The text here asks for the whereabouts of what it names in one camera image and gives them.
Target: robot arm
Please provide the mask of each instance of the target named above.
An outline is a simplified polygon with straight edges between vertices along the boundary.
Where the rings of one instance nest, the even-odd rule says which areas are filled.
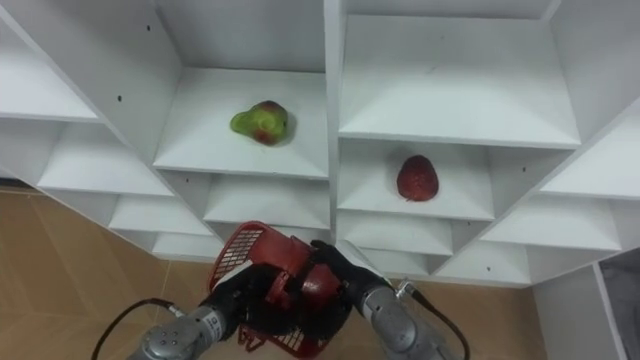
[[[424,319],[411,314],[389,287],[368,292],[362,314],[382,341],[389,360],[455,360],[445,339]]]
[[[320,241],[313,241],[312,246],[316,248],[314,261],[327,264],[343,281],[346,296],[380,337],[390,360],[459,359],[449,352],[439,332],[412,314],[383,278],[353,265],[333,246]],[[247,320],[247,303],[252,298],[263,298],[277,273],[278,269],[269,265],[245,263],[237,267],[218,282],[195,311],[149,330],[128,360],[198,359],[213,344],[229,338],[238,324]],[[422,296],[411,285],[401,288],[401,292],[412,293],[417,300]],[[455,325],[449,325],[461,336]],[[466,341],[463,344],[465,360],[468,360],[468,345]]]
[[[246,262],[218,281],[211,294],[188,315],[151,328],[128,360],[196,360],[213,344],[227,340],[247,319],[253,299],[262,299],[279,273],[266,264]]]
[[[390,360],[457,360],[446,347],[444,338],[424,319],[412,314],[402,303],[402,294],[409,293],[428,310],[447,321],[461,337],[468,359],[468,345],[458,328],[438,312],[410,284],[403,284],[396,293],[391,285],[373,271],[351,263],[334,246],[314,240],[315,261],[329,266],[346,287],[346,295],[371,324],[382,341]]]

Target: red basket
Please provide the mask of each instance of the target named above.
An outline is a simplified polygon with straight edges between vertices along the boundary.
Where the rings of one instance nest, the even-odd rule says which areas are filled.
[[[209,278],[209,291],[218,280],[238,265],[251,260],[253,263],[268,263],[282,269],[267,294],[267,301],[287,305],[283,292],[287,280],[295,276],[307,264],[311,247],[296,237],[287,237],[271,227],[257,221],[247,222],[238,227],[218,256]],[[312,306],[323,306],[330,298],[337,296],[340,281],[324,265],[315,265],[309,271],[303,293]],[[286,336],[270,336],[258,333],[246,326],[238,329],[238,344],[245,345],[248,352],[270,341],[291,355],[304,359],[317,356],[329,343],[305,337],[296,329]]]

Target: white shelf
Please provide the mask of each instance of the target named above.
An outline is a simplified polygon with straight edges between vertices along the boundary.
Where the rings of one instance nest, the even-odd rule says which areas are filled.
[[[161,196],[120,196],[109,228],[211,235],[211,231],[179,200]]]
[[[517,244],[476,242],[434,275],[488,284],[531,284],[526,248]]]
[[[185,69],[154,165],[163,169],[327,178],[323,74]],[[273,100],[292,135],[273,147],[231,131],[231,118]]]
[[[482,240],[621,250],[609,204],[583,198],[533,197],[484,234]]]
[[[362,249],[452,255],[451,223],[406,215],[338,213],[337,238]]]
[[[329,229],[329,186],[317,180],[214,176],[204,219]]]
[[[422,254],[360,248],[360,252],[386,277],[427,276],[427,257]]]
[[[223,247],[222,241],[214,236],[160,233],[151,253],[160,259],[204,262],[213,266]]]
[[[340,136],[576,148],[546,22],[349,16]]]
[[[57,190],[173,195],[107,128],[90,124],[67,126],[38,186]]]
[[[97,122],[49,65],[0,20],[0,117]]]
[[[491,179],[485,150],[444,144],[344,142],[338,208],[440,218],[492,220]],[[398,194],[397,174],[404,161],[421,154],[438,175],[438,195],[409,202]]]
[[[640,118],[625,120],[542,187],[544,193],[640,199]]]

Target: wooden floor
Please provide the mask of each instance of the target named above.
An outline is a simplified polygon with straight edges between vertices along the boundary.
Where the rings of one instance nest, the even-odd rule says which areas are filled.
[[[87,360],[107,324],[133,302],[156,296],[195,306],[210,267],[157,260],[45,196],[0,190],[0,359]],[[546,360],[530,290],[419,287],[467,335],[472,359]],[[101,359],[125,359],[151,324],[166,319],[155,309],[133,313]],[[203,360],[289,358],[273,346],[246,355],[234,337]],[[321,358],[384,357],[371,328],[352,314]]]

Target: red strawberry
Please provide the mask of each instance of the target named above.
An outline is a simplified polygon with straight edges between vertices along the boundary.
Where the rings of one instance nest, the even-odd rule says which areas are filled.
[[[409,201],[427,201],[438,193],[438,175],[431,161],[422,155],[408,158],[396,180],[398,193]]]

